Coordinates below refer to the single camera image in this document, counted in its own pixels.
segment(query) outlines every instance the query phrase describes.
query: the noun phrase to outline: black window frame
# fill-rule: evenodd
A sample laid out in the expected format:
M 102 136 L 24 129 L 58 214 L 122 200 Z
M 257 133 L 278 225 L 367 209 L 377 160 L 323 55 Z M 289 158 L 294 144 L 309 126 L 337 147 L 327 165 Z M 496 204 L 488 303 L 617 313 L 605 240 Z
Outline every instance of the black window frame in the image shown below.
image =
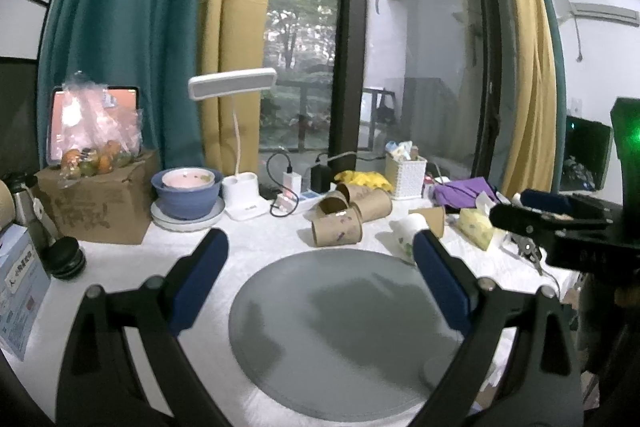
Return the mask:
M 482 99 L 478 139 L 471 176 L 489 175 L 495 140 L 500 131 L 502 35 L 500 17 L 507 16 L 498 0 L 480 0 L 482 7 Z M 329 156 L 358 150 L 360 102 L 364 86 L 367 0 L 338 0 L 336 56 L 332 90 Z M 334 172 L 355 169 L 355 156 L 331 162 Z

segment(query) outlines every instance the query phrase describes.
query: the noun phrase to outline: purple bag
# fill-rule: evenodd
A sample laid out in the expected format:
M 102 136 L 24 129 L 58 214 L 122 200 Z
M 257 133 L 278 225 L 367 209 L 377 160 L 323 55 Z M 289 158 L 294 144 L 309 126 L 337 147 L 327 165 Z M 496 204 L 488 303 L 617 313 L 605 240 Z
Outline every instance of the purple bag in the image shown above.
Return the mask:
M 498 202 L 494 190 L 482 177 L 449 182 L 433 188 L 433 198 L 439 206 L 449 205 L 453 208 L 475 208 L 476 198 L 486 192 L 492 201 Z

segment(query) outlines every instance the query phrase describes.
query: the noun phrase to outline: teal curtain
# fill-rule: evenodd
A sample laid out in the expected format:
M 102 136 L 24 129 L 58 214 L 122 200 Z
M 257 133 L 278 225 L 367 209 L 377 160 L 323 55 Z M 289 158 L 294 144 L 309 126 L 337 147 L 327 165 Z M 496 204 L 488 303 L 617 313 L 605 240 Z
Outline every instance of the teal curtain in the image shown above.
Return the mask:
M 143 141 L 165 167 L 204 165 L 196 103 L 200 0 L 52 0 L 40 45 L 38 147 L 46 155 L 52 88 L 81 70 L 94 82 L 137 86 Z
M 551 31 L 551 43 L 554 49 L 554 62 L 556 64 L 556 163 L 554 165 L 554 179 L 551 191 L 560 190 L 560 178 L 562 177 L 562 162 L 564 161 L 564 139 L 566 133 L 566 77 L 564 74 L 564 54 L 562 53 L 562 41 L 560 28 L 553 0 L 545 0 L 546 17 L 549 20 Z

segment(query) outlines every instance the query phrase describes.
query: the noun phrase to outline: gray disc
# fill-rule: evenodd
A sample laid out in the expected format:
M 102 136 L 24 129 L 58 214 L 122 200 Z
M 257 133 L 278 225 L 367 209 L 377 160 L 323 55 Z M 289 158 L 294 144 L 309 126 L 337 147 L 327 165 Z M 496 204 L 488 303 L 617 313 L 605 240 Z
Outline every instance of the gray disc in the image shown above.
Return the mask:
M 353 249 L 292 255 L 254 274 L 231 306 L 229 339 L 268 396 L 341 422 L 423 403 L 461 341 L 415 267 Z

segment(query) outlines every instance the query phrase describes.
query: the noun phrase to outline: white basket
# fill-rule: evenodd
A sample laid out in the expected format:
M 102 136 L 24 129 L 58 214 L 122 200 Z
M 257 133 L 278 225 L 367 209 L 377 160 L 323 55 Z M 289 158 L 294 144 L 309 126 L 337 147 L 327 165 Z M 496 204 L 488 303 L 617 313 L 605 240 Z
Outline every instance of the white basket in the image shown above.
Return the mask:
M 394 200 L 421 198 L 426 170 L 427 160 L 421 156 L 414 161 L 397 162 L 387 154 L 385 177 L 394 186 L 391 197 Z

